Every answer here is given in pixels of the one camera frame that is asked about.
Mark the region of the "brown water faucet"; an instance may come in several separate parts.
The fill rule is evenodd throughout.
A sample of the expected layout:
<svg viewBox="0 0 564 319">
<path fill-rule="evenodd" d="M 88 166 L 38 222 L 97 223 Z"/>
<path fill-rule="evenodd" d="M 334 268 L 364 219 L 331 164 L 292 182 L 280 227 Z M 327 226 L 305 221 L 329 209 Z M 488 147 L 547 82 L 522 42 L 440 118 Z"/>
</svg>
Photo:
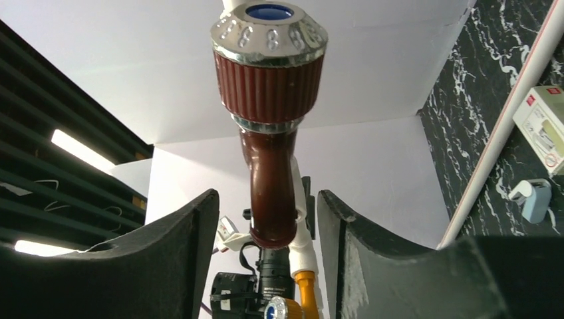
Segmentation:
<svg viewBox="0 0 564 319">
<path fill-rule="evenodd" d="M 297 232 L 291 158 L 317 100 L 329 35 L 282 1 L 224 1 L 210 35 L 221 103 L 250 172 L 251 237 L 279 249 Z"/>
</svg>

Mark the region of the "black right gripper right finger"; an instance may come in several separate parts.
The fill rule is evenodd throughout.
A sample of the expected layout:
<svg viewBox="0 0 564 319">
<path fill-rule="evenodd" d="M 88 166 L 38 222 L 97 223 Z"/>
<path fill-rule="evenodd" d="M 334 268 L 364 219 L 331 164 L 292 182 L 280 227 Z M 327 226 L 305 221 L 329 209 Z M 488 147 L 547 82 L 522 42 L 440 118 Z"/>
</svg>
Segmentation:
<svg viewBox="0 0 564 319">
<path fill-rule="evenodd" d="M 463 237 L 434 250 L 317 197 L 331 318 L 562 318 L 562 237 Z"/>
</svg>

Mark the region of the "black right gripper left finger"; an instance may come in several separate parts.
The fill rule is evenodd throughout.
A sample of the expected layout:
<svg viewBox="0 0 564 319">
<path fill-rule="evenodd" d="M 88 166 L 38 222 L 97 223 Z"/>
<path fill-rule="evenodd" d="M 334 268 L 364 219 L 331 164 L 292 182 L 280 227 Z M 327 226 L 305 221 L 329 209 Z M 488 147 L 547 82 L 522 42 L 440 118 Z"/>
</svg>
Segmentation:
<svg viewBox="0 0 564 319">
<path fill-rule="evenodd" d="M 219 193 L 81 253 L 40 257 L 1 245 L 2 318 L 197 318 Z"/>
</svg>

